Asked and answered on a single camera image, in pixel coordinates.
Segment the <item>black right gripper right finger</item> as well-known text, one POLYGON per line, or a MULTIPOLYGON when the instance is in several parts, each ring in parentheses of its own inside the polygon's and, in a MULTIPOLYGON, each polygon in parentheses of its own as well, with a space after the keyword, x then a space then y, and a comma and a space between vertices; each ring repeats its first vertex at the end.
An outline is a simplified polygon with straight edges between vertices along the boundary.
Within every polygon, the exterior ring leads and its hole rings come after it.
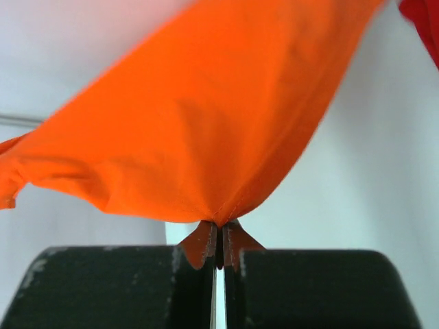
POLYGON ((266 249, 222 228, 228 328, 420 328, 399 272, 363 249, 266 249))

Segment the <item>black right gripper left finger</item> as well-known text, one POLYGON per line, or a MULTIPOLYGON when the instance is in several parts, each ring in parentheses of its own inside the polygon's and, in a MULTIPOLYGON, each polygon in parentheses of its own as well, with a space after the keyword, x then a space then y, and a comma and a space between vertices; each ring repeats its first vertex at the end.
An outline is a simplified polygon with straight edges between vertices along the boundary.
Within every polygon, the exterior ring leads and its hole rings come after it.
POLYGON ((30 264, 2 328, 211 328, 217 227, 177 245, 50 247, 30 264))

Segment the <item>orange t-shirt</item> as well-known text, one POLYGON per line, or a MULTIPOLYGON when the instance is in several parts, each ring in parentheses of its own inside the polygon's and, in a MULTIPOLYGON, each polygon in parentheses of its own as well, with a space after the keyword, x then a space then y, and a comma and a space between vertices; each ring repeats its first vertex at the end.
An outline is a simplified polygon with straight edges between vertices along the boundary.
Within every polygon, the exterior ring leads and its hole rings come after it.
POLYGON ((281 183, 380 1, 197 1, 32 132, 1 144, 1 207, 26 184, 103 212, 222 226, 281 183))

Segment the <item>folded red t-shirt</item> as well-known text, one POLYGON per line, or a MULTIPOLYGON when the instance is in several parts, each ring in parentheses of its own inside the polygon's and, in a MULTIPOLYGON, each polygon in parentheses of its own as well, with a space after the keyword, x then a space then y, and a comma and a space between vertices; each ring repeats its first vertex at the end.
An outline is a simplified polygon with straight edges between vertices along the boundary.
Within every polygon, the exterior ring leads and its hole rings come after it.
POLYGON ((438 0, 402 0, 399 11, 414 24, 425 48, 438 67, 438 0))

